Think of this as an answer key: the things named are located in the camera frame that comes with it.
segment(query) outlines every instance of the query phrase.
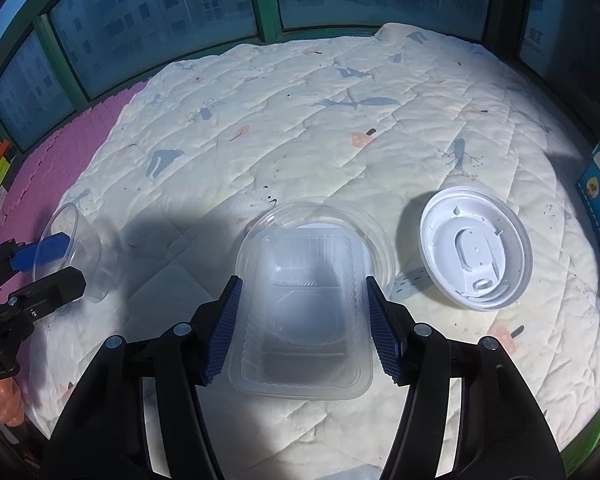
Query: metal screw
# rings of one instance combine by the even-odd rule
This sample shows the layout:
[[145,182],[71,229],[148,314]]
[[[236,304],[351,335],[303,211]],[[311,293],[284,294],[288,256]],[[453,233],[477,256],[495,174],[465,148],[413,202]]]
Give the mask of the metal screw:
[[120,345],[122,345],[122,338],[119,335],[111,335],[104,342],[107,348],[118,348]]
[[191,325],[189,323],[178,323],[173,327],[175,335],[187,335],[189,332],[191,332]]
[[413,327],[413,331],[422,337],[429,337],[431,335],[431,327],[426,323],[418,323]]
[[491,336],[485,337],[482,344],[487,350],[497,350],[499,346],[498,340]]

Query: white plastic lid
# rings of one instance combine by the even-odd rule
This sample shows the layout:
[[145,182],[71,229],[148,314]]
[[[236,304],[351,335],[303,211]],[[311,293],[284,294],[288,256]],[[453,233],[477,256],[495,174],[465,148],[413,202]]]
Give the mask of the white plastic lid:
[[516,301],[531,279],[531,243],[520,219],[486,190],[449,187],[420,218],[420,253],[453,302],[494,310]]

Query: blue gripper pad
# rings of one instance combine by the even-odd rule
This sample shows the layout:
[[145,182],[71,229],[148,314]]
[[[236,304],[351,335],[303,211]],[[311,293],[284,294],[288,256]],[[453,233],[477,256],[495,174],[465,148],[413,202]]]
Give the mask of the blue gripper pad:
[[59,260],[66,253],[69,241],[71,241],[71,238],[68,235],[57,233],[37,244],[24,246],[18,249],[11,259],[11,269],[19,270],[20,272],[27,272],[33,269],[33,260],[36,257],[38,246],[40,246],[37,262],[39,266]]
[[207,360],[202,370],[202,378],[207,384],[210,384],[213,378],[222,371],[222,365],[234,336],[235,316],[238,313],[241,291],[242,280],[237,278],[209,337],[206,348]]
[[400,340],[386,317],[384,308],[382,308],[382,300],[376,296],[374,288],[369,282],[366,284],[366,292],[369,302],[371,337],[374,340],[382,370],[392,377],[394,383],[398,383],[402,378]]

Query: clear plastic container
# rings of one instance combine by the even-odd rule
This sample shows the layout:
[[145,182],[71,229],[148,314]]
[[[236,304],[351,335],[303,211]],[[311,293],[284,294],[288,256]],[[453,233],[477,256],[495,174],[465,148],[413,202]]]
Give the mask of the clear plastic container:
[[266,229],[249,243],[230,354],[240,390],[353,399],[372,379],[362,241],[341,228]]
[[[46,259],[40,254],[44,247],[42,241],[60,232],[70,238],[64,257],[39,264]],[[33,260],[33,279],[39,280],[65,267],[75,267],[82,271],[87,284],[83,298],[92,303],[103,300],[115,281],[114,251],[102,245],[96,229],[72,202],[64,204],[46,225]]]
[[375,277],[384,295],[391,297],[396,274],[394,245],[385,230],[368,213],[336,198],[310,197],[281,204],[266,213],[247,233],[238,252],[236,274],[244,276],[251,257],[251,241],[263,230],[337,226],[355,233],[368,253],[367,275]]

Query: bed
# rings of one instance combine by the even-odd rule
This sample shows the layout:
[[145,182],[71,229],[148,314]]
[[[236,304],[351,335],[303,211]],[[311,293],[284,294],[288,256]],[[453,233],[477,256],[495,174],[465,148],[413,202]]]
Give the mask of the bed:
[[[525,225],[526,293],[496,312],[453,306],[434,287],[401,301],[448,338],[497,336],[563,448],[600,407],[600,254],[574,190],[589,152],[539,89],[483,47],[408,25],[174,62],[122,110],[61,201],[116,248],[121,277],[101,303],[40,323],[29,415],[50,434],[108,335],[155,337],[218,297],[245,232],[276,204],[355,202],[394,241],[405,276],[428,197],[471,184]],[[453,381],[439,473],[453,463],[459,391]],[[378,478],[406,388],[374,355],[372,386],[355,400],[249,396],[226,370],[199,396],[227,478],[353,480]],[[164,473],[149,382],[145,398],[152,463]]]

